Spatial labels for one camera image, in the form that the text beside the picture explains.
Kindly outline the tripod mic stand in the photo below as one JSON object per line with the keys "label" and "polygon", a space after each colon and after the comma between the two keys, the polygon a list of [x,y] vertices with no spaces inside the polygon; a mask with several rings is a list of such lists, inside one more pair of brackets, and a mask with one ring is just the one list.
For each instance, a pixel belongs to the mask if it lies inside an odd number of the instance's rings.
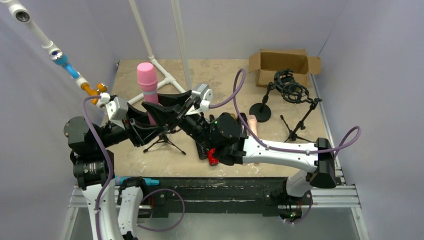
{"label": "tripod mic stand", "polygon": [[299,83],[286,84],[281,90],[281,95],[286,102],[296,105],[295,109],[297,111],[305,110],[306,107],[304,105],[309,105],[308,110],[303,115],[303,117],[297,122],[296,126],[293,129],[289,127],[289,124],[287,123],[285,117],[283,115],[280,115],[280,119],[283,121],[285,127],[288,130],[288,137],[285,139],[284,142],[295,142],[300,140],[306,143],[313,143],[314,141],[299,136],[298,131],[306,129],[305,120],[311,114],[311,112],[317,108],[318,104],[321,103],[323,100],[319,97],[312,98],[310,96],[309,90]]}
{"label": "tripod mic stand", "polygon": [[183,155],[186,155],[187,153],[185,151],[183,151],[181,148],[179,148],[176,144],[174,144],[168,137],[168,135],[176,134],[179,131],[181,131],[181,129],[173,129],[173,130],[167,130],[165,132],[162,132],[160,135],[158,135],[158,140],[156,140],[150,146],[148,146],[146,149],[144,149],[143,153],[147,153],[156,144],[168,144],[168,145],[175,147]]}

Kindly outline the black glitter microphone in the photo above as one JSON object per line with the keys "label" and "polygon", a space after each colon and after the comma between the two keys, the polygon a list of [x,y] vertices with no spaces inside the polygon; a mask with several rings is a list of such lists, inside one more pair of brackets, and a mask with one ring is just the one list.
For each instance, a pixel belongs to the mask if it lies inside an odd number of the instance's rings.
{"label": "black glitter microphone", "polygon": [[208,158],[207,151],[198,142],[195,142],[198,158],[200,160],[206,160]]}

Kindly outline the red glitter microphone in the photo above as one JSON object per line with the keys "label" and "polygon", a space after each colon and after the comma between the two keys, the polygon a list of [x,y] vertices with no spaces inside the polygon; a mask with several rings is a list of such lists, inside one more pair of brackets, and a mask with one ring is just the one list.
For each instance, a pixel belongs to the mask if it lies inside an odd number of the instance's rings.
{"label": "red glitter microphone", "polygon": [[216,148],[212,148],[207,151],[207,158],[210,166],[216,166],[219,164],[219,160],[214,157],[214,153],[216,151]]}

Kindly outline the blue microphone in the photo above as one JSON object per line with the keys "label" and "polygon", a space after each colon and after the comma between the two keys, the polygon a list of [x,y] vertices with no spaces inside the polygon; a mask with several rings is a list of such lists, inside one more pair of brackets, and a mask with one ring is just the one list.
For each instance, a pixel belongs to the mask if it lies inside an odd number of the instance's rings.
{"label": "blue microphone", "polygon": [[[114,179],[115,179],[115,185],[120,186],[124,182],[124,180],[131,179],[131,177],[115,176]],[[161,183],[158,179],[152,179],[152,178],[147,178],[147,177],[144,177],[143,179],[144,179],[144,182],[146,183],[147,186],[159,186],[160,183]]]}

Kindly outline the peach pink microphone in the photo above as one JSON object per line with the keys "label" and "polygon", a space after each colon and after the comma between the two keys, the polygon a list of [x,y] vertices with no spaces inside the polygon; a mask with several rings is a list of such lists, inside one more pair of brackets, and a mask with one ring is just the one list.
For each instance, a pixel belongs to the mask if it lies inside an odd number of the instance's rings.
{"label": "peach pink microphone", "polygon": [[257,130],[258,120],[255,115],[251,114],[247,117],[247,124],[248,124],[248,127],[251,129],[252,134],[255,136],[258,136],[258,130]]}

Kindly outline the cardboard box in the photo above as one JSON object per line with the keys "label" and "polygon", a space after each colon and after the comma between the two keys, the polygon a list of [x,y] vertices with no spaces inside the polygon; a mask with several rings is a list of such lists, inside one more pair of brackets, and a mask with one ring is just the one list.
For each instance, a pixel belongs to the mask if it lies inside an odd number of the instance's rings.
{"label": "cardboard box", "polygon": [[308,87],[310,75],[321,73],[322,61],[318,56],[308,55],[305,49],[261,49],[248,60],[248,71],[257,72],[257,87],[266,87],[276,72],[285,69],[293,70],[295,81]]}

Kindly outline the round base mic stand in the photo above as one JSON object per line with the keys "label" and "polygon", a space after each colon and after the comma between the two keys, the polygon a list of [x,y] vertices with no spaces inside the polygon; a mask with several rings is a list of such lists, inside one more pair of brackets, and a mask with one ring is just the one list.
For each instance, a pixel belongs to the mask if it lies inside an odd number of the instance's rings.
{"label": "round base mic stand", "polygon": [[274,74],[273,81],[270,81],[266,87],[266,93],[261,102],[253,104],[249,109],[249,114],[253,115],[259,123],[264,123],[271,118],[272,111],[267,105],[270,97],[270,92],[277,90],[279,93],[283,92],[286,85],[293,84],[294,71],[292,69],[284,69],[277,71]]}

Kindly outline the black orange-tipped microphone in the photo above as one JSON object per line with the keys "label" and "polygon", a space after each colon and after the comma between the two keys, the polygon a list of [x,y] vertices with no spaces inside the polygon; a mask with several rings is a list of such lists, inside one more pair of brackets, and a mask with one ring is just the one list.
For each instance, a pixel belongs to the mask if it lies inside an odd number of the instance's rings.
{"label": "black orange-tipped microphone", "polygon": [[240,116],[238,117],[239,124],[243,127],[247,126],[248,119],[247,115],[244,112],[240,113]]}

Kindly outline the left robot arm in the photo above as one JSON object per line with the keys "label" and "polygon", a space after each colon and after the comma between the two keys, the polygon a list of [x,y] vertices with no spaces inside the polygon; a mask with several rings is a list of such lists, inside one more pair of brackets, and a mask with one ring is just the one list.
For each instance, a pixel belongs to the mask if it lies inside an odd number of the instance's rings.
{"label": "left robot arm", "polygon": [[142,177],[130,177],[116,189],[114,153],[108,147],[130,140],[135,147],[148,144],[161,129],[150,125],[145,112],[129,107],[122,125],[104,126],[88,115],[71,118],[63,132],[71,148],[73,175],[88,207],[95,240],[135,240],[139,206],[148,195]]}

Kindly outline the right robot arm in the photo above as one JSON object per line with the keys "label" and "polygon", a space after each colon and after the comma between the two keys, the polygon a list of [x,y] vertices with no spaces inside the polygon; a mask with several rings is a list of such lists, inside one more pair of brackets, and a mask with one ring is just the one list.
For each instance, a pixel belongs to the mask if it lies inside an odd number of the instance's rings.
{"label": "right robot arm", "polygon": [[299,171],[288,177],[283,191],[300,198],[311,188],[337,186],[334,156],[326,152],[329,141],[318,138],[312,143],[287,143],[256,139],[247,135],[243,118],[229,114],[207,121],[203,112],[210,108],[213,91],[192,90],[181,94],[159,94],[158,103],[144,101],[142,106],[165,130],[179,127],[222,164],[265,163],[288,166]]}

